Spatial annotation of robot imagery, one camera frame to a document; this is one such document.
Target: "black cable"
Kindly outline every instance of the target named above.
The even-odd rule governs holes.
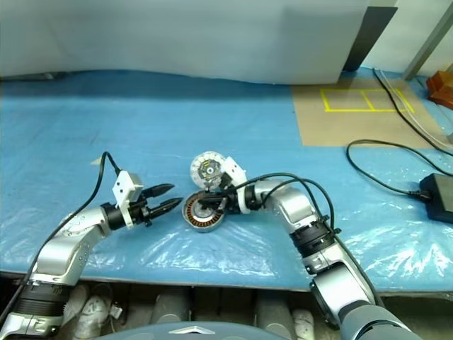
[[[115,161],[113,160],[112,158],[112,155],[109,153],[109,152],[104,152],[102,153],[102,157],[101,157],[101,163],[99,165],[99,173],[98,173],[98,180],[96,182],[96,186],[94,187],[94,190],[91,194],[91,196],[89,197],[88,200],[86,200],[86,202],[84,204],[82,204],[76,211],[74,211],[70,216],[68,216],[67,218],[65,218],[59,225],[58,227],[47,237],[47,239],[42,243],[41,247],[39,248],[38,252],[36,253],[35,255],[35,258],[33,259],[31,265],[30,265],[30,268],[28,269],[27,273],[25,274],[25,276],[23,277],[23,280],[22,282],[20,283],[20,285],[17,287],[13,297],[10,299],[10,301],[8,302],[8,304],[6,305],[5,309],[3,310],[3,312],[0,314],[0,325],[2,325],[6,319],[6,317],[8,316],[9,312],[12,310],[13,306],[14,306],[14,303],[17,301],[17,298],[19,297],[19,295],[22,293],[22,289],[24,288],[24,286],[27,284],[28,280],[30,279],[31,277],[31,274],[33,273],[33,267],[35,266],[37,260],[38,260],[38,257],[40,255],[40,252],[42,250],[42,248],[44,248],[44,246],[46,245],[46,243],[48,243],[70,220],[72,220],[72,218],[74,218],[74,216],[76,216],[78,213],[80,213],[83,209],[85,209],[92,201],[93,199],[96,197],[96,195],[98,194],[99,192],[99,188],[101,187],[101,183],[102,183],[102,178],[104,176],[104,166],[105,166],[105,158],[108,158],[108,160],[110,161],[110,163],[112,164],[113,168],[115,169],[115,173],[118,175],[121,171],[121,169],[118,167],[118,165],[115,163]]]
[[[356,169],[357,171],[359,171],[360,173],[362,173],[363,175],[365,175],[366,177],[368,177],[369,179],[375,181],[379,185],[381,185],[381,186],[383,186],[383,187],[385,187],[385,188],[387,188],[389,190],[395,191],[397,193],[403,193],[405,195],[412,196],[412,197],[415,197],[415,198],[418,198],[418,199],[421,199],[421,200],[429,199],[429,197],[425,193],[422,193],[420,191],[407,191],[407,190],[394,188],[393,186],[390,186],[389,184],[384,183],[383,181],[380,181],[379,179],[377,179],[376,177],[374,177],[370,173],[368,173],[365,170],[363,170],[362,168],[360,168],[357,165],[357,163],[355,163],[352,160],[352,157],[350,155],[351,147],[353,145],[360,145],[360,144],[382,144],[382,145],[391,145],[393,147],[400,147],[401,149],[406,149],[406,150],[408,150],[410,152],[413,152],[414,154],[417,154],[419,157],[424,159],[430,166],[432,166],[434,169],[438,170],[442,174],[447,175],[447,176],[453,176],[453,173],[445,171],[444,169],[440,168],[433,161],[431,161],[429,158],[427,158],[424,154],[422,154],[421,152],[419,152],[416,149],[413,149],[412,147],[408,147],[407,145],[393,143],[393,142],[386,142],[384,140],[354,140],[351,143],[349,143],[348,146],[346,147],[346,157],[348,158],[348,161],[350,162],[352,167],[354,169]]]
[[[368,275],[365,273],[365,271],[363,270],[361,265],[358,263],[357,259],[354,257],[354,255],[352,255],[352,253],[346,247],[346,245],[343,243],[343,241],[340,239],[340,237],[336,234],[336,232],[335,232],[335,210],[334,210],[334,207],[333,207],[333,203],[332,203],[332,200],[331,200],[330,196],[327,194],[327,191],[322,187],[321,184],[319,184],[319,183],[317,183],[315,181],[312,181],[311,179],[300,178],[300,177],[298,177],[298,176],[296,176],[294,174],[290,174],[290,173],[286,173],[286,172],[276,172],[276,173],[273,173],[273,174],[266,174],[266,175],[262,175],[262,176],[258,176],[258,177],[252,178],[251,180],[248,180],[247,182],[244,182],[244,183],[236,186],[234,188],[234,190],[237,190],[239,188],[243,188],[244,186],[247,186],[249,184],[252,184],[252,183],[255,183],[255,182],[258,182],[258,181],[262,181],[263,179],[268,179],[268,178],[271,178],[271,177],[278,177],[278,176],[293,178],[290,181],[283,182],[283,183],[286,183],[285,185],[287,185],[289,183],[292,183],[292,182],[295,182],[295,181],[298,181],[300,183],[307,182],[307,183],[310,183],[311,185],[317,187],[320,190],[320,192],[322,192],[322,194],[323,194],[323,196],[326,199],[326,202],[328,204],[330,218],[331,218],[331,223],[330,224],[328,224],[326,222],[327,228],[329,228],[329,230],[333,233],[334,238],[337,241],[337,243],[340,245],[340,247],[342,247],[344,249],[345,253],[350,257],[351,261],[354,263],[355,267],[360,272],[360,275],[364,278],[365,282],[368,284],[369,289],[371,290],[371,292],[372,292],[372,294],[374,296],[376,304],[378,306],[381,306],[381,307],[385,308],[384,301],[382,301],[381,297],[377,293],[376,288],[374,287],[373,283],[369,279]],[[281,188],[284,185],[283,183],[278,184],[278,186],[280,186],[280,188]],[[322,213],[319,210],[318,203],[316,202],[316,199],[315,199],[313,193],[311,192],[311,189],[308,186],[305,186],[305,185],[304,185],[304,187],[307,190],[307,192],[308,192],[308,194],[310,196],[310,199],[313,201],[313,205],[314,205],[314,207],[316,209],[316,212],[317,212],[318,216],[322,216]]]
[[[396,112],[399,114],[399,116],[404,120],[404,122],[409,125],[412,130],[414,130],[417,135],[419,135],[420,137],[422,137],[429,145],[431,145],[432,147],[434,147],[436,150],[438,151],[441,151],[443,152],[444,154],[448,154],[449,156],[453,157],[453,153],[451,152],[448,152],[447,150],[441,148],[441,147],[438,147],[432,140],[430,140],[428,138],[428,136],[424,135],[421,131],[419,131],[419,129],[410,121],[408,120],[404,115],[403,113],[400,111],[398,105],[396,104],[395,102],[395,99],[394,97],[391,95],[391,92],[390,90],[387,88],[387,86],[382,82],[381,78],[377,75],[376,73],[376,69],[373,69],[373,75],[376,77],[377,81],[381,84],[382,88],[385,90],[385,92],[387,92],[387,95],[389,96],[390,98],[390,101],[391,103],[394,105],[394,108],[396,109]]]

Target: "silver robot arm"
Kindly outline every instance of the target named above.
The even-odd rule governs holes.
[[[55,335],[63,308],[77,284],[94,246],[116,229],[133,228],[176,207],[181,198],[148,208],[147,198],[173,188],[161,184],[145,190],[137,175],[121,171],[113,186],[116,205],[110,203],[82,210],[41,249],[30,279],[0,331],[0,340],[12,334],[29,337]]]
[[[279,183],[259,181],[247,187],[248,207],[260,207],[263,197]],[[300,190],[289,185],[277,189],[265,209],[280,218],[302,255],[305,269],[314,276],[311,291],[326,321],[340,328],[342,340],[421,340],[377,305],[359,268]]]

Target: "plastic sheet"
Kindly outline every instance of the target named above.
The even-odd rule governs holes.
[[[379,290],[453,289],[453,229],[430,221],[422,203],[359,176],[343,148],[301,146],[286,86],[141,72],[86,72],[3,86],[0,269],[28,268],[40,243],[92,190],[105,149],[145,186],[174,183],[167,198],[197,191],[194,156],[231,155],[248,177],[288,171],[314,179],[336,207],[336,227]],[[425,153],[450,171],[453,163]],[[392,148],[357,148],[357,163],[401,188],[432,172]],[[94,204],[113,201],[106,170]],[[322,197],[321,209],[327,211]],[[177,208],[151,227],[121,229],[93,250],[84,278],[193,285],[307,289],[291,240],[264,212],[227,216],[209,234]]]

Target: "yellow tape rectangle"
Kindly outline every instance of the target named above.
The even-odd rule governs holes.
[[[375,108],[373,106],[373,103],[367,96],[368,91],[384,91],[384,89],[320,89],[319,90],[321,93],[321,97],[324,103],[324,110],[326,112],[396,112],[395,109],[393,108]],[[326,92],[328,91],[357,91],[359,92],[365,102],[368,105],[368,108],[332,108],[331,105],[328,102]],[[406,104],[407,108],[409,109],[410,112],[415,113],[412,105],[407,101],[407,99],[404,97],[403,93],[401,92],[400,89],[395,89],[395,92],[401,97],[401,100]]]

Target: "black power brick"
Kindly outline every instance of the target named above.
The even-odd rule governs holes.
[[[425,200],[428,217],[453,223],[453,177],[430,174],[420,181],[420,189],[430,196]]]

